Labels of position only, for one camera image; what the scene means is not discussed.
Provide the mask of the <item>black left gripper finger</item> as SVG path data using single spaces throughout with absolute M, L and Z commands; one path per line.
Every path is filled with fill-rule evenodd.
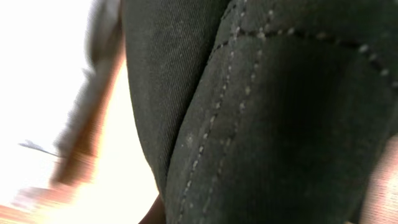
M 166 224 L 165 207 L 160 195 L 139 224 Z

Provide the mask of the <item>black shorts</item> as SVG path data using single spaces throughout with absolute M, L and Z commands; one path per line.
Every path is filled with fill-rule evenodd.
M 167 223 L 344 223 L 397 132 L 397 2 L 123 2 Z

